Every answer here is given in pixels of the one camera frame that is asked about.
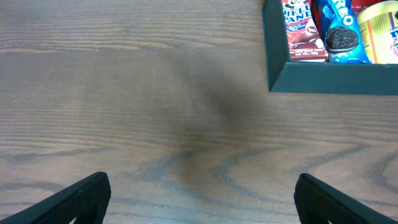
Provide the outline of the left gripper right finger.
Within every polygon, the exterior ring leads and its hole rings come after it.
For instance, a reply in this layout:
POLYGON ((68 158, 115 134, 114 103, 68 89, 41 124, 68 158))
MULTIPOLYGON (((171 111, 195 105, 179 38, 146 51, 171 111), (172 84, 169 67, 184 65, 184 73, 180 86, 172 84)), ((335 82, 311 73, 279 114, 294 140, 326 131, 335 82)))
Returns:
POLYGON ((308 173, 298 178, 294 202, 301 224, 397 224, 308 173))

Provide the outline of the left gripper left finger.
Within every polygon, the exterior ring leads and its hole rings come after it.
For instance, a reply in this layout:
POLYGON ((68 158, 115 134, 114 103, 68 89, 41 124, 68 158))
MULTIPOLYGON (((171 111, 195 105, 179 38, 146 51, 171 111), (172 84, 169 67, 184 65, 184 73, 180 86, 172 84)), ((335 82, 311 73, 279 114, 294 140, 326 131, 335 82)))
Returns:
POLYGON ((105 172, 95 172, 41 202, 1 220, 2 224, 102 224, 111 187, 105 172))

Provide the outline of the dark green box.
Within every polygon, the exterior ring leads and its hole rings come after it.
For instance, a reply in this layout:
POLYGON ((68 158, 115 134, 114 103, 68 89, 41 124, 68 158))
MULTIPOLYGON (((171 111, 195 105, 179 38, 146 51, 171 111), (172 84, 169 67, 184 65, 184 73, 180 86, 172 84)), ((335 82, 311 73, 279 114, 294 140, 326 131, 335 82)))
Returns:
POLYGON ((262 21, 270 92, 397 95, 396 64, 292 61, 282 3, 265 1, 262 21))

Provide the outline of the Hello Panda biscuit box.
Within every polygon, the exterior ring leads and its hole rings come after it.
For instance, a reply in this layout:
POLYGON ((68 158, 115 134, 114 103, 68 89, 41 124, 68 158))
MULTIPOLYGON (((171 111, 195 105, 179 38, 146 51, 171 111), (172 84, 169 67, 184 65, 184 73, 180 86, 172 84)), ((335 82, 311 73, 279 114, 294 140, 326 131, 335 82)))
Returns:
POLYGON ((326 62, 328 52, 313 21, 311 0, 281 0, 290 58, 326 62))

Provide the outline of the blue Oreo cookie pack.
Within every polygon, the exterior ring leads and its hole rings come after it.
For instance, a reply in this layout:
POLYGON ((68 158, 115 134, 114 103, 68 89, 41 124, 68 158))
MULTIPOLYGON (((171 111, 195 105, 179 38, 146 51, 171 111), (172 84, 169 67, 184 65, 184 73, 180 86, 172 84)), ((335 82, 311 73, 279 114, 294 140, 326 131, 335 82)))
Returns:
POLYGON ((358 20, 350 0, 316 0, 322 38, 332 63, 367 64, 358 20))

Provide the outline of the yellow gum canister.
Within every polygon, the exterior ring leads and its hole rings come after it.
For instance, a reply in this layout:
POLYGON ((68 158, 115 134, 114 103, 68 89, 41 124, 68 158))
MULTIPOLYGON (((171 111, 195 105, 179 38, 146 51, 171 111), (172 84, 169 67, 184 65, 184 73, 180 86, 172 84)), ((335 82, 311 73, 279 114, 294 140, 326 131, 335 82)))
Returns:
POLYGON ((397 1, 383 1, 367 7, 357 19, 369 61, 397 64, 397 1))

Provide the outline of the red candy bag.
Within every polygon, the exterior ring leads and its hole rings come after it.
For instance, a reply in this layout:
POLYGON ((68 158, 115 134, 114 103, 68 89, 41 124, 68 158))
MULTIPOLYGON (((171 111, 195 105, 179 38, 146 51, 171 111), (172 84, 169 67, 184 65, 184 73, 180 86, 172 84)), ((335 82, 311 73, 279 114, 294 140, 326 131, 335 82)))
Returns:
POLYGON ((367 7, 370 7, 382 1, 383 0, 352 0, 351 8, 356 14, 358 14, 361 11, 365 10, 367 7))

